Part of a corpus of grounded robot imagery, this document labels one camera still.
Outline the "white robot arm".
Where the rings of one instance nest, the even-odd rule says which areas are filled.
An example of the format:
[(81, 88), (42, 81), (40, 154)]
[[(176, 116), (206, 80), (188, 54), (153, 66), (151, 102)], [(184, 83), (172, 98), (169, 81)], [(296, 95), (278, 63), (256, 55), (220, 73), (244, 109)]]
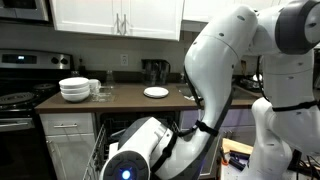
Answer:
[(291, 0), (254, 11), (237, 4), (218, 12), (190, 46), (185, 75), (203, 117), (190, 140), (153, 117), (136, 120), (104, 164), (99, 180), (196, 180), (232, 100), (234, 66), (263, 58), (264, 97), (252, 105), (256, 139), (244, 180), (278, 180), (292, 152), (320, 154), (319, 103), (313, 95), (313, 49), (319, 42), (319, 0)]

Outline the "white robot base table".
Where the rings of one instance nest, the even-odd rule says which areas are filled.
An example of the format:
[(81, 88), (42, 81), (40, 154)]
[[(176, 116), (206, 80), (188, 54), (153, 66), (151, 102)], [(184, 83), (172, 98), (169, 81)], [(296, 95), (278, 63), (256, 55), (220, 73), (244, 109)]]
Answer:
[(252, 151), (252, 146), (223, 138), (219, 180), (241, 180)]

